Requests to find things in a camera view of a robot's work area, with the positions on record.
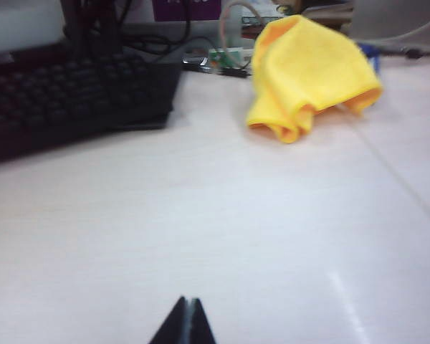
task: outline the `blue object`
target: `blue object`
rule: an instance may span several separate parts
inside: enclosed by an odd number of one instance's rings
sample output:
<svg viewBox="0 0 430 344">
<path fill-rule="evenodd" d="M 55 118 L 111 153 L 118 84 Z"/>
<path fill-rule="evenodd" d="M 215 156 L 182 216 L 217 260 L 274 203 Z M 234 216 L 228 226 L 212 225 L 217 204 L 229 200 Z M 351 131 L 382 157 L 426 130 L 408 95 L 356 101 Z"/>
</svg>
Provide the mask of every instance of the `blue object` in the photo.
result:
<svg viewBox="0 0 430 344">
<path fill-rule="evenodd" d="M 380 50 L 377 47 L 374 47 L 373 45 L 369 44 L 359 43 L 358 46 L 368 58 L 368 61 L 370 62 L 370 65 L 373 67 L 376 74 L 379 74 L 379 55 L 381 53 Z"/>
</svg>

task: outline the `beige cable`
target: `beige cable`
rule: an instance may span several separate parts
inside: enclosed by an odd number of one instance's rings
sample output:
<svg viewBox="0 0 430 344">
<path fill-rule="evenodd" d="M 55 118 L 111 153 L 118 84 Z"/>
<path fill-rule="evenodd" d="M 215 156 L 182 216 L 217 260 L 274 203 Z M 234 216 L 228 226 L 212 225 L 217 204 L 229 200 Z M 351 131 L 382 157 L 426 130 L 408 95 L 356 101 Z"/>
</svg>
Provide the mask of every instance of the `beige cable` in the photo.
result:
<svg viewBox="0 0 430 344">
<path fill-rule="evenodd" d="M 240 6 L 248 8 L 250 10 L 250 12 L 253 13 L 253 15 L 256 16 L 256 18 L 259 20 L 259 23 L 261 25 L 264 25 L 264 21 L 263 21 L 263 18 L 259 15 L 258 11 L 249 2 L 243 1 L 243 0 L 232 0 L 228 4 L 226 4 L 226 6 L 221 11 L 220 21 L 219 21 L 219 35 L 220 35 L 220 40 L 221 40 L 221 46 L 223 47 L 223 52 L 224 52 L 225 56 L 228 57 L 228 59 L 231 60 L 231 62 L 234 63 L 237 67 L 239 67 L 239 68 L 245 68 L 246 65 L 243 64 L 241 61 L 239 61 L 228 50 L 228 46 L 227 46 L 227 43 L 226 43 L 226 36 L 225 36 L 225 33 L 224 33 L 226 19 L 227 19 L 228 15 L 229 15 L 229 11 L 230 11 L 231 7 L 236 6 L 236 5 L 240 5 Z"/>
</svg>

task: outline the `black object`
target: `black object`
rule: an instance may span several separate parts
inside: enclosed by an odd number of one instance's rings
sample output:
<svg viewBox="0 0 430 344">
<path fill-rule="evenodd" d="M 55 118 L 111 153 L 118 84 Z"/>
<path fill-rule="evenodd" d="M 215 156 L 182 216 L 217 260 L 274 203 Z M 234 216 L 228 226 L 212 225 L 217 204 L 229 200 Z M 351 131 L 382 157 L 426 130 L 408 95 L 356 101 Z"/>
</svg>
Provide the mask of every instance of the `black object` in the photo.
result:
<svg viewBox="0 0 430 344">
<path fill-rule="evenodd" d="M 222 67 L 220 69 L 220 74 L 227 77 L 241 77 L 244 79 L 249 76 L 249 73 L 246 70 L 226 67 Z"/>
<path fill-rule="evenodd" d="M 162 128 L 181 70 L 136 54 L 13 67 L 0 68 L 0 160 L 130 123 Z"/>
<path fill-rule="evenodd" d="M 200 299 L 180 297 L 150 344 L 216 344 Z"/>
<path fill-rule="evenodd" d="M 65 18 L 64 32 L 72 44 L 75 59 L 100 54 L 121 52 L 120 32 L 113 0 L 89 1 L 60 0 Z M 90 34 L 95 22 L 99 23 L 98 36 Z"/>
</svg>

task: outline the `black cable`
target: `black cable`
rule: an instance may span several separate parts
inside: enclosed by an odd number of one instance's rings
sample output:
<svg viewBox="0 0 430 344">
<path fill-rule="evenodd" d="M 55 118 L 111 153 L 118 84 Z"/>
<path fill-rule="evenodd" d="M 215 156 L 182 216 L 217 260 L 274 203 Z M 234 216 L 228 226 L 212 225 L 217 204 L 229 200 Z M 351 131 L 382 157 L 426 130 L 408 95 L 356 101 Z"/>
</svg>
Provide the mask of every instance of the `black cable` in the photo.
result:
<svg viewBox="0 0 430 344">
<path fill-rule="evenodd" d="M 131 1 L 128 0 L 128 2 L 126 3 L 123 9 L 120 20 L 118 21 L 118 24 L 120 26 L 123 25 L 124 18 L 128 15 L 128 12 L 130 11 L 131 3 L 132 3 L 132 0 Z M 134 45 L 135 43 L 144 44 L 144 45 L 147 45 L 147 44 L 166 45 L 166 48 L 162 50 L 149 49 L 144 47 L 140 47 L 140 48 L 134 47 L 134 49 L 139 49 L 144 52 L 150 52 L 151 54 L 168 54 L 171 51 L 171 46 L 184 43 L 188 39 L 191 33 L 191 15 L 190 15 L 190 9 L 188 5 L 188 0 L 181 0 L 181 3 L 183 6 L 183 12 L 185 16 L 185 31 L 183 33 L 183 36 L 180 39 L 173 41 L 165 36 L 158 35 L 158 34 L 127 34 L 124 32 L 121 34 L 121 37 L 123 38 L 125 43 L 129 45 Z"/>
<path fill-rule="evenodd" d="M 121 12 L 120 19 L 118 20 L 118 25 L 121 27 L 124 24 L 126 17 L 130 11 L 130 6 L 132 5 L 132 0 L 126 0 L 126 3 L 123 7 L 123 11 Z"/>
<path fill-rule="evenodd" d="M 430 52 L 424 52 L 420 49 L 402 48 L 393 49 L 388 47 L 378 47 L 379 52 L 385 56 L 404 56 L 407 59 L 420 59 L 421 57 L 430 57 Z"/>
</svg>

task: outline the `cable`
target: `cable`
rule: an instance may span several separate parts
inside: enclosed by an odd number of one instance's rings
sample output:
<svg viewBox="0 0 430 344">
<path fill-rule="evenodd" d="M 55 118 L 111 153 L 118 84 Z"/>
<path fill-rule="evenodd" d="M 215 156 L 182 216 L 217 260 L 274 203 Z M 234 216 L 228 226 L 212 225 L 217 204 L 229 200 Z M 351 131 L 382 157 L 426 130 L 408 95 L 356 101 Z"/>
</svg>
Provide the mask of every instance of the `cable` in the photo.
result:
<svg viewBox="0 0 430 344">
<path fill-rule="evenodd" d="M 386 38 L 380 38 L 380 39 L 367 39 L 366 42 L 368 42 L 368 41 L 370 41 L 370 42 L 386 42 L 386 41 L 391 41 L 391 40 L 408 38 L 410 36 L 413 36 L 415 34 L 422 32 L 423 30 L 427 30 L 429 27 L 430 27 L 430 21 L 428 23 L 425 23 L 421 27 L 418 27 L 414 30 L 411 30 L 410 32 L 407 32 L 405 34 L 400 34 L 398 36 L 386 37 Z"/>
<path fill-rule="evenodd" d="M 249 65 L 250 62 L 248 62 L 247 64 L 242 64 L 242 62 L 240 62 L 228 50 L 228 46 L 226 43 L 226 36 L 224 33 L 226 18 L 229 15 L 229 11 L 230 11 L 231 7 L 236 6 L 236 5 L 240 5 L 240 6 L 248 8 L 250 10 L 250 12 L 256 16 L 256 18 L 259 20 L 259 23 L 261 25 L 264 25 L 264 21 L 263 21 L 263 18 L 259 15 L 258 11 L 249 2 L 244 1 L 244 0 L 232 0 L 223 8 L 223 11 L 221 11 L 220 21 L 219 21 L 219 36 L 220 36 L 220 40 L 221 40 L 221 45 L 223 47 L 223 52 L 226 55 L 226 57 L 228 57 L 228 59 L 230 59 L 233 62 L 233 64 L 235 64 L 237 67 L 239 67 L 241 69 L 244 69 Z"/>
<path fill-rule="evenodd" d="M 121 12 L 120 19 L 118 20 L 118 25 L 121 27 L 124 24 L 126 17 L 128 16 L 130 5 L 132 5 L 132 0 L 126 0 L 126 3 L 123 7 L 123 11 Z"/>
<path fill-rule="evenodd" d="M 130 4 L 131 3 L 132 3 L 132 0 L 128 0 L 125 4 L 125 7 L 123 8 L 123 13 L 122 13 L 120 21 L 119 21 L 120 26 L 123 24 L 124 19 L 128 15 L 128 12 L 130 11 Z M 161 36 L 161 35 L 157 35 L 157 34 L 126 34 L 126 33 L 122 33 L 122 38 L 128 44 L 142 43 L 144 45 L 147 45 L 147 44 L 166 45 L 167 47 L 165 49 L 163 49 L 162 52 L 159 52 L 159 53 L 164 53 L 164 54 L 168 53 L 170 51 L 172 45 L 184 43 L 188 39 L 188 37 L 191 33 L 191 16 L 190 16 L 190 9 L 189 9 L 189 5 L 188 5 L 188 0 L 181 0 L 181 4 L 183 6 L 183 12 L 184 12 L 184 16 L 185 16 L 185 31 L 183 33 L 183 36 L 180 39 L 173 41 L 173 40 L 171 40 L 165 36 Z M 145 51 L 145 52 L 150 52 L 151 54 L 157 53 L 156 50 L 148 49 L 145 47 L 141 47 L 138 49 Z"/>
<path fill-rule="evenodd" d="M 138 50 L 139 52 L 146 52 L 152 55 L 166 56 L 170 52 L 170 48 L 168 45 L 166 45 L 163 49 L 153 49 L 153 48 L 147 47 L 147 44 L 148 43 L 145 43 L 145 42 L 123 43 L 123 46 L 129 47 L 134 50 Z"/>
<path fill-rule="evenodd" d="M 201 40 L 201 39 L 204 40 L 204 41 L 206 41 L 206 42 L 208 42 L 211 45 L 212 49 L 215 50 L 215 52 L 218 54 L 218 56 L 221 57 L 221 52 L 218 50 L 218 48 L 216 47 L 215 43 L 211 39 L 209 39 L 208 37 L 205 37 L 205 36 L 195 36 L 195 37 L 192 37 L 192 38 L 188 39 L 183 44 L 180 44 L 177 47 L 174 47 L 167 54 L 162 55 L 162 56 L 158 57 L 157 59 L 153 60 L 152 63 L 156 63 L 158 61 L 161 61 L 164 57 L 167 57 L 168 55 L 172 54 L 176 50 L 178 50 L 178 49 L 182 48 L 183 46 L 187 45 L 188 43 L 191 43 L 192 41 Z"/>
<path fill-rule="evenodd" d="M 377 47 L 379 52 L 384 56 L 405 56 L 407 59 L 420 59 L 421 57 L 430 57 L 430 52 L 423 52 L 420 49 L 401 48 L 392 49 L 385 47 Z"/>
</svg>

